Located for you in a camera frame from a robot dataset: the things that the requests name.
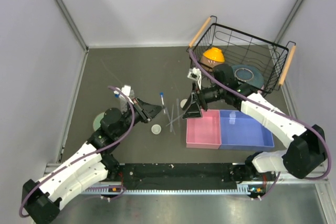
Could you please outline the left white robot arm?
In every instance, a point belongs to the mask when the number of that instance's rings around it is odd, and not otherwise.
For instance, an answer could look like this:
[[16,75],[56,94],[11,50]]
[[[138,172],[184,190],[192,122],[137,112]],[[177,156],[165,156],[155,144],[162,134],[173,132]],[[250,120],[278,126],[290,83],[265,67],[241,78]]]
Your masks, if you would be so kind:
[[133,126],[151,122],[162,110],[161,105],[140,98],[130,100],[124,112],[107,109],[98,129],[70,158],[38,181],[30,179],[24,183],[20,217],[31,217],[35,223],[51,223],[84,190],[105,179],[116,179],[120,164],[112,152]]

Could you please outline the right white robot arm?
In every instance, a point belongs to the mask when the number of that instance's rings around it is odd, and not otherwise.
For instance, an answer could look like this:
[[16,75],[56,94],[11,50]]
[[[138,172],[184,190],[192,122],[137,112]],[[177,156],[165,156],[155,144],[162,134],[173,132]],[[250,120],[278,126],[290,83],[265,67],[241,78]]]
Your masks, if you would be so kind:
[[185,119],[200,118],[208,104],[224,100],[269,130],[285,147],[284,151],[259,151],[248,157],[245,166],[248,178],[256,180],[266,172],[288,172],[295,178],[309,179],[308,175],[328,160],[330,152],[321,127],[309,126],[272,106],[258,88],[239,81],[231,66],[220,64],[213,74],[194,67],[187,77],[193,86],[183,106]]

